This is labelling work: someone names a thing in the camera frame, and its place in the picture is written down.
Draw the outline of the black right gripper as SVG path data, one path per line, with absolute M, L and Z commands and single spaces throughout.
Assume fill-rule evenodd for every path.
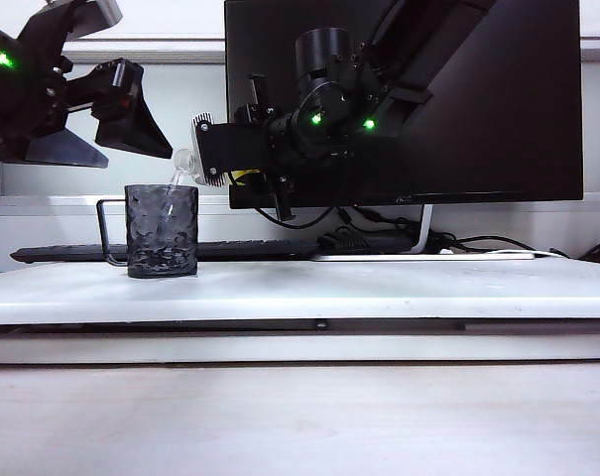
M 295 218 L 289 200 L 290 180 L 274 161 L 273 134 L 268 126 L 279 117 L 270 100 L 266 76 L 249 76 L 253 101 L 239 106 L 230 123 L 215 123 L 205 113 L 199 116 L 199 158 L 204 182 L 222 186 L 235 171 L 257 170 L 267 187 L 230 184 L 231 208 L 274 208 L 279 221 Z

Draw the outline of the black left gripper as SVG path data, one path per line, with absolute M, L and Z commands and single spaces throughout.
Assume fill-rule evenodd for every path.
M 65 128 L 66 80 L 70 62 L 62 55 L 68 39 L 101 29 L 99 4 L 53 4 L 42 8 L 18 36 L 26 48 L 26 98 L 11 119 L 11 145 L 25 149 L 28 164 L 106 169 L 108 158 Z M 99 64 L 90 74 L 97 84 L 91 115 L 98 121 L 97 145 L 170 159 L 173 147 L 145 101 L 144 69 L 127 59 Z

